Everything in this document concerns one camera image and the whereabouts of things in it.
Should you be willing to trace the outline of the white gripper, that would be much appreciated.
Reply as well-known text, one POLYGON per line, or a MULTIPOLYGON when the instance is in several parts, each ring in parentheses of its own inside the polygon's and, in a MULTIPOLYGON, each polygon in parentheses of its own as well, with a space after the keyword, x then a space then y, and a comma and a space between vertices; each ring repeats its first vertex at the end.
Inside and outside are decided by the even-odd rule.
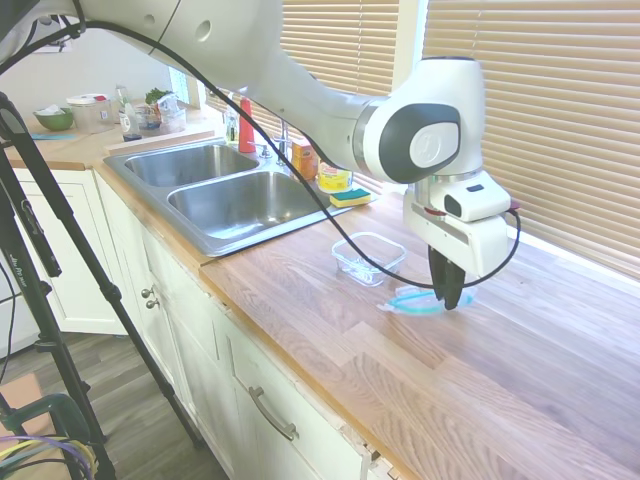
POLYGON ((464 222, 450 215, 428 213, 413 196, 405 196, 403 220, 429 246, 433 290, 438 300, 444 297, 446 310, 458 306, 465 272, 477 277, 488 275, 509 252, 507 224, 500 215, 464 222))

